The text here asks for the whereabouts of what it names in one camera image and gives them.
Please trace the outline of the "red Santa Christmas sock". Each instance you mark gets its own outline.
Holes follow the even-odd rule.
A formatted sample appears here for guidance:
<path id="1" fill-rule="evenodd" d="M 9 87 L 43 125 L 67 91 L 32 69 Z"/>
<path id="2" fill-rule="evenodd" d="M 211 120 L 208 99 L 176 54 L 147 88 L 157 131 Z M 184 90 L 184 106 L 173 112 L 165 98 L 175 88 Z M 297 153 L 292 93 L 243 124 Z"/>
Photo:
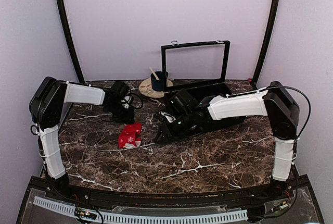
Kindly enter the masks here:
<path id="1" fill-rule="evenodd" d="M 141 145 L 141 130 L 141 123 L 133 123 L 126 125 L 121 134 L 119 135 L 119 148 L 138 148 Z"/>

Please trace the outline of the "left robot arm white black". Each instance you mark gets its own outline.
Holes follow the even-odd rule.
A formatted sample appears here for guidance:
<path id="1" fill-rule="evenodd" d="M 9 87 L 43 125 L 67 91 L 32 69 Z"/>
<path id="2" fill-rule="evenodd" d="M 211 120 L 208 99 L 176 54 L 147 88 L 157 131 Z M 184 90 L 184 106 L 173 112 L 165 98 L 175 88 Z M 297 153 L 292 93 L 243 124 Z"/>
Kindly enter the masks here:
<path id="1" fill-rule="evenodd" d="M 61 180 L 67 179 L 59 146 L 59 127 L 64 120 L 65 104 L 90 104 L 110 113 L 112 121 L 134 123 L 130 87 L 116 81 L 110 88 L 57 80 L 46 77 L 29 103 L 35 135 L 39 137 L 40 155 L 46 166 L 46 175 L 58 181 L 53 193 L 62 201 L 73 197 L 73 188 Z"/>

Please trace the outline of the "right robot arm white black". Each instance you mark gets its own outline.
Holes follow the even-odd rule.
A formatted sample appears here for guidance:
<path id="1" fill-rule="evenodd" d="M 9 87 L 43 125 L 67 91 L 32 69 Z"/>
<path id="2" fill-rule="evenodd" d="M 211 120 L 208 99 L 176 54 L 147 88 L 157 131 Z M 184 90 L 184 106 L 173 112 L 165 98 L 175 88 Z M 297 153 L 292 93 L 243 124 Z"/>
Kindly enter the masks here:
<path id="1" fill-rule="evenodd" d="M 273 183 L 266 187 L 265 195 L 276 200 L 284 194 L 284 182 L 289 178 L 300 137 L 300 108 L 288 87 L 273 81 L 254 91 L 206 94 L 200 98 L 180 90 L 168 99 L 166 106 L 168 112 L 154 139 L 156 143 L 189 139 L 252 119 L 261 121 L 275 141 Z"/>

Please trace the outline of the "beige woven coaster mat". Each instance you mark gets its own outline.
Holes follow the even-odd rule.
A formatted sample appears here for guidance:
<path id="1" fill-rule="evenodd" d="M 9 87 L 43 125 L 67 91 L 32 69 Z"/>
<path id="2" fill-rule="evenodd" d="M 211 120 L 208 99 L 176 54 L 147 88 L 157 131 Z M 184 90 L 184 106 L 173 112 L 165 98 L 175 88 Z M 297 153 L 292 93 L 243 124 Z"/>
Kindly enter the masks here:
<path id="1" fill-rule="evenodd" d="M 164 97 L 163 91 L 155 91 L 152 88 L 151 78 L 147 78 L 144 81 L 142 81 L 138 87 L 138 90 L 139 90 L 140 94 L 142 94 L 146 97 L 150 97 L 150 98 L 163 98 Z"/>

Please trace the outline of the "dark blue cup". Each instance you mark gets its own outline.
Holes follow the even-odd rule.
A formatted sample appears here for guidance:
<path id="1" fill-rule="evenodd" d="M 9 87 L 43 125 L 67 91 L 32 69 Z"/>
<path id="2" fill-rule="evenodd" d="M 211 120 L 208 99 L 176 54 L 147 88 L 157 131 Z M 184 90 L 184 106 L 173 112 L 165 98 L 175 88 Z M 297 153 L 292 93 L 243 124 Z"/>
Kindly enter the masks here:
<path id="1" fill-rule="evenodd" d="M 156 77 L 153 73 L 150 75 L 152 89 L 157 92 L 162 92 L 163 91 L 163 81 L 164 81 L 163 72 L 156 71 L 155 73 L 159 79 L 156 79 Z"/>

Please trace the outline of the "wooden stick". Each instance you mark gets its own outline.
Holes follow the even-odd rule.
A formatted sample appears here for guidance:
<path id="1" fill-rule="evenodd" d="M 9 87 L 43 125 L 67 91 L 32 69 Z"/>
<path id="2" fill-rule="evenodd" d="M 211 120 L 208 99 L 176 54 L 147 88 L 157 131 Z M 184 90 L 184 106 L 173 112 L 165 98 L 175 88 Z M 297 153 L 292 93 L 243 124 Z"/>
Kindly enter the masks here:
<path id="1" fill-rule="evenodd" d="M 154 75 L 155 79 L 160 80 L 159 77 L 157 76 L 157 74 L 155 73 L 155 71 L 153 70 L 153 68 L 149 67 L 149 69 L 150 69 L 151 73 Z"/>

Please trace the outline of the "black display box glass lid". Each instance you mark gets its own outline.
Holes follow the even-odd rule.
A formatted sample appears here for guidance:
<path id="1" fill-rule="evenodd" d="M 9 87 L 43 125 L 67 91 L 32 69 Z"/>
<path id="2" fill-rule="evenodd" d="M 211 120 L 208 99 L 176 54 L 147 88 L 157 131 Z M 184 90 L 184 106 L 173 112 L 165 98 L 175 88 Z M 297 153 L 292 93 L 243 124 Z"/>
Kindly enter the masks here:
<path id="1" fill-rule="evenodd" d="M 191 113 L 204 113 L 207 133 L 243 123 L 244 116 L 214 120 L 208 111 L 209 102 L 215 96 L 232 92 L 225 83 L 229 49 L 229 40 L 172 41 L 169 45 L 161 46 L 164 112 L 176 118 L 181 116 L 171 112 L 168 100 L 184 89 L 199 102 Z"/>

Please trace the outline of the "black front rail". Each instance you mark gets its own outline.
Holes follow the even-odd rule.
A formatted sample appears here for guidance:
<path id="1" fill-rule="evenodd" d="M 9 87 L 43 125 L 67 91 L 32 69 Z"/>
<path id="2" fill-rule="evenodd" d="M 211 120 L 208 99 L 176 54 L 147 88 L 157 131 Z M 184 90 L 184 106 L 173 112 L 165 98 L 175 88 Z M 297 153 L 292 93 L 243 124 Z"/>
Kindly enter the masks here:
<path id="1" fill-rule="evenodd" d="M 313 189 L 306 175 L 298 179 L 289 180 L 289 194 L 268 196 L 270 185 L 264 184 L 251 188 L 234 189 L 205 193 L 179 193 L 179 194 L 147 194 L 126 193 L 107 190 L 90 189 L 70 185 L 72 193 L 68 198 L 60 196 L 50 183 L 39 177 L 31 177 L 24 194 L 27 200 L 34 192 L 53 200 L 64 201 L 80 207 L 92 207 L 99 210 L 112 209 L 116 206 L 139 208 L 190 208 L 226 205 L 241 209 L 262 209 L 265 203 L 283 200 L 285 198 L 301 199 L 306 195 L 312 196 Z"/>

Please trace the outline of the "left black frame post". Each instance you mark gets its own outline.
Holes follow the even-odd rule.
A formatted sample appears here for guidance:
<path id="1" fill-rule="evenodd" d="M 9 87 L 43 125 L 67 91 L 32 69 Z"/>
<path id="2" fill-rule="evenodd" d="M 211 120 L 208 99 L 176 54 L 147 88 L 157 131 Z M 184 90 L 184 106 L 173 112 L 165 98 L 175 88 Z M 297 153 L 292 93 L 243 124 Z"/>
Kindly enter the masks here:
<path id="1" fill-rule="evenodd" d="M 79 63 L 79 59 L 75 50 L 74 46 L 74 41 L 72 38 L 69 22 L 68 22 L 68 17 L 66 13 L 66 8 L 65 8 L 65 1 L 64 0 L 56 0 L 57 2 L 57 7 L 58 7 L 58 12 L 59 12 L 59 17 L 63 29 L 63 33 L 65 36 L 66 44 L 68 47 L 68 51 L 70 54 L 70 58 L 74 67 L 74 71 L 76 74 L 76 77 L 79 81 L 79 83 L 85 83 L 85 79 L 83 76 L 83 72 Z"/>

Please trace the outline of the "black frame post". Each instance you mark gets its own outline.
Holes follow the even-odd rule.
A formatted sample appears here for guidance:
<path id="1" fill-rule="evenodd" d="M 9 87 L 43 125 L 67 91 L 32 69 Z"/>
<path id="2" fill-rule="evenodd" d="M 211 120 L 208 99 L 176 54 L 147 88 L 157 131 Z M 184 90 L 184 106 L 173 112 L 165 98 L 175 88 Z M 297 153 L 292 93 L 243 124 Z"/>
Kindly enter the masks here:
<path id="1" fill-rule="evenodd" d="M 277 14 L 277 10 L 278 10 L 278 4 L 279 4 L 279 0 L 272 0 L 272 2 L 271 2 L 270 12 L 268 15 L 268 20 L 267 20 L 267 25 L 266 25 L 266 29 L 265 29 L 265 34 L 264 34 L 261 50 L 259 53 L 257 65 L 256 65 L 254 73 L 253 73 L 253 77 L 251 78 L 251 82 L 250 82 L 250 84 L 253 88 L 257 87 L 257 83 L 258 83 L 264 62 L 265 62 L 266 54 L 267 54 L 271 36 L 273 33 L 276 14 Z"/>
<path id="2" fill-rule="evenodd" d="M 79 59 L 75 50 L 74 46 L 74 41 L 72 38 L 69 22 L 68 22 L 68 17 L 66 13 L 66 8 L 65 8 L 65 1 L 64 0 L 56 0 L 57 2 L 57 7 L 58 7 L 58 12 L 59 12 L 59 17 L 63 29 L 63 33 L 65 36 L 66 44 L 68 47 L 68 51 L 70 54 L 70 58 L 74 67 L 74 71 L 76 74 L 76 77 L 79 81 L 79 83 L 85 83 L 85 79 L 83 76 L 83 72 L 79 63 Z"/>

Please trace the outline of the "right black frame post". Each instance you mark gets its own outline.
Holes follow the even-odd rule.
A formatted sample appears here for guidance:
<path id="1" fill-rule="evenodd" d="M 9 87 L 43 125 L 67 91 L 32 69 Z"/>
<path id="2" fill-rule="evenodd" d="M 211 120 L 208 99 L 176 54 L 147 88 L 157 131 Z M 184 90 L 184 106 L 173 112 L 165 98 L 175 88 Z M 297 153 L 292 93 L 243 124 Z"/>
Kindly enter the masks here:
<path id="1" fill-rule="evenodd" d="M 266 25 L 266 29 L 265 29 L 265 34 L 264 34 L 261 50 L 259 53 L 257 65 L 256 65 L 254 73 L 253 73 L 253 77 L 251 78 L 251 82 L 250 82 L 250 84 L 253 88 L 257 87 L 257 83 L 258 83 L 264 62 L 265 62 L 266 54 L 267 54 L 271 36 L 273 33 L 276 14 L 277 14 L 277 10 L 278 10 L 278 4 L 279 4 L 279 0 L 272 0 L 272 2 L 271 2 L 270 12 L 268 15 L 268 20 L 267 20 L 267 25 Z"/>

